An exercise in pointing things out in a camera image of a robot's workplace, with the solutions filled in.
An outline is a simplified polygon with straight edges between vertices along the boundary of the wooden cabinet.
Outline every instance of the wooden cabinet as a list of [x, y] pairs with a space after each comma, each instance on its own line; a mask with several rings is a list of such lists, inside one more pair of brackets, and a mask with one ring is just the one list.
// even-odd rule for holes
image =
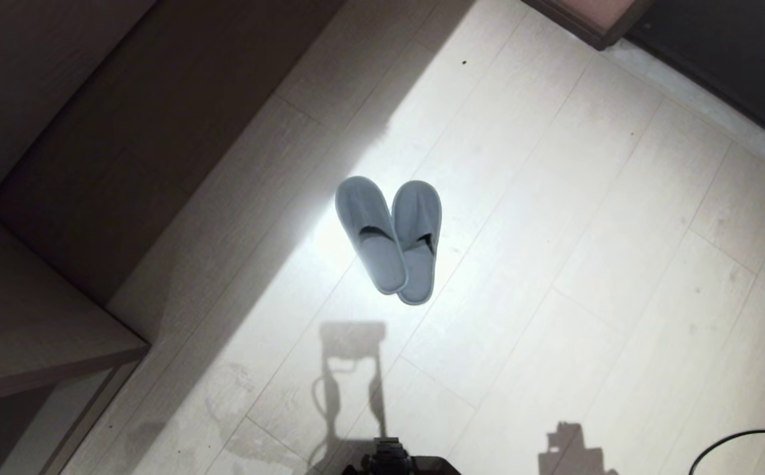
[[0, 0], [0, 181], [154, 0]]
[[148, 345], [0, 225], [0, 473], [57, 473]]

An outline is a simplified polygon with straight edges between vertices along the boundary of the pair of slippers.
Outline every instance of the pair of slippers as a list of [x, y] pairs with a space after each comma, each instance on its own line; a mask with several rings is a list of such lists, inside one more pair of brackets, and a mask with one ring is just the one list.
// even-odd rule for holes
[[433, 295], [441, 200], [430, 184], [409, 181], [391, 213], [383, 192], [365, 177], [344, 180], [335, 193], [338, 219], [383, 294], [419, 305]]

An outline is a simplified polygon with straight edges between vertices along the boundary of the cable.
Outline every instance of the cable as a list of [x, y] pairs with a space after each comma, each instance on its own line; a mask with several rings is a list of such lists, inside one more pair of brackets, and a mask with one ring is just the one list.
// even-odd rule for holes
[[699, 465], [699, 462], [702, 462], [702, 459], [718, 446], [725, 444], [729, 440], [737, 439], [738, 437], [743, 437], [744, 435], [756, 435], [756, 433], [765, 433], [765, 429], [754, 429], [746, 430], [744, 432], [732, 433], [732, 435], [729, 435], [728, 437], [723, 437], [723, 439], [717, 440], [714, 442], [714, 444], [699, 454], [699, 457], [696, 458], [695, 462], [693, 462], [693, 465], [690, 467], [690, 472], [688, 472], [688, 475], [693, 475], [693, 472], [696, 472], [696, 467]]

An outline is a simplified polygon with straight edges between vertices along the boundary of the wooden floor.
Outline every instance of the wooden floor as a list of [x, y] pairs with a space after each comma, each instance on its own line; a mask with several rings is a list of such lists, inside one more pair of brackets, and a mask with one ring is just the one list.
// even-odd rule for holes
[[[639, 77], [519, 0], [349, 0], [113, 298], [154, 347], [66, 473], [340, 473], [385, 430], [669, 475], [765, 427], [765, 160]], [[357, 174], [440, 193], [429, 303], [356, 261]]]

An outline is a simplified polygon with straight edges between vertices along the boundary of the wooden shelf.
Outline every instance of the wooden shelf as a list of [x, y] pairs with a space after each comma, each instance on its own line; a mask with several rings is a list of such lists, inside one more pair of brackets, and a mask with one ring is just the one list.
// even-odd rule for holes
[[0, 225], [0, 397], [138, 361], [147, 349]]

